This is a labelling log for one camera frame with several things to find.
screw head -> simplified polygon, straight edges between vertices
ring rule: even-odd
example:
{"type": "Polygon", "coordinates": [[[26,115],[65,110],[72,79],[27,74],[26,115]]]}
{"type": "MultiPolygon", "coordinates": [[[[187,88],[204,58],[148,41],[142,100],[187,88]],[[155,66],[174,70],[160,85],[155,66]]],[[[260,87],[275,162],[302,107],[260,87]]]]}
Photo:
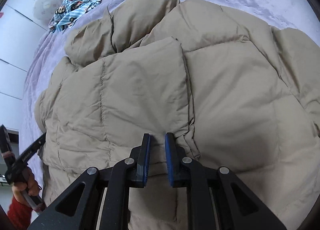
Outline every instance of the screw head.
{"type": "Polygon", "coordinates": [[[94,168],[94,167],[90,167],[89,169],[87,169],[87,173],[88,173],[89,175],[96,174],[96,172],[97,172],[97,169],[94,168]]]}
{"type": "Polygon", "coordinates": [[[183,163],[191,163],[192,162],[192,159],[190,157],[183,157],[182,158],[182,162],[183,163]]]}
{"type": "Polygon", "coordinates": [[[126,158],[124,160],[124,163],[130,165],[130,164],[134,163],[134,159],[133,158],[126,158]]]}
{"type": "Polygon", "coordinates": [[[221,167],[219,171],[221,174],[228,174],[230,172],[230,170],[227,167],[221,167]]]}

beige puffer jacket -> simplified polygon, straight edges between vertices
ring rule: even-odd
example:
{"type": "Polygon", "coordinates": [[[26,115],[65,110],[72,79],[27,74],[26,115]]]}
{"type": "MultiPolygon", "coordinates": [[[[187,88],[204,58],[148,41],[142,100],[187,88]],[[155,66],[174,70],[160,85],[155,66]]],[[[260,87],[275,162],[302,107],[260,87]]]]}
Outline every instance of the beige puffer jacket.
{"type": "Polygon", "coordinates": [[[303,32],[203,0],[126,0],[65,49],[35,107],[47,203],[150,133],[130,229],[186,229],[185,192],[165,175],[171,131],[190,157],[235,171],[289,230],[309,213],[320,190],[320,49],[303,32]]]}

